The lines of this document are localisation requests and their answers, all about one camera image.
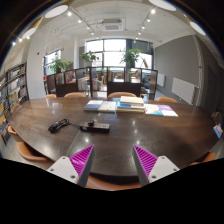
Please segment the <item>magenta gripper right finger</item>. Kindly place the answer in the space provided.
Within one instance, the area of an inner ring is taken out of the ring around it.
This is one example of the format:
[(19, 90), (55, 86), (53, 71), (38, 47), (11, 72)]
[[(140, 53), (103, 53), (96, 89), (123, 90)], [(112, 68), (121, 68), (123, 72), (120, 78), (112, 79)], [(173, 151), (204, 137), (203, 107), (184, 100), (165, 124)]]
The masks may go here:
[(133, 146), (133, 158), (142, 186), (179, 171), (179, 168), (166, 156), (157, 157), (137, 145)]

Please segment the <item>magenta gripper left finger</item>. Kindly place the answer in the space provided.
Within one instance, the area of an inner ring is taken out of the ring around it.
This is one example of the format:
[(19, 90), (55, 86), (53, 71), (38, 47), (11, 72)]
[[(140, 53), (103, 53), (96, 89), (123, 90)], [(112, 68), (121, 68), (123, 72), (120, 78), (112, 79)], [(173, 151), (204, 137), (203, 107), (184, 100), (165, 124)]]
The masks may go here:
[(47, 171), (81, 187), (85, 187), (94, 156), (94, 146), (90, 145), (71, 157), (60, 157)]

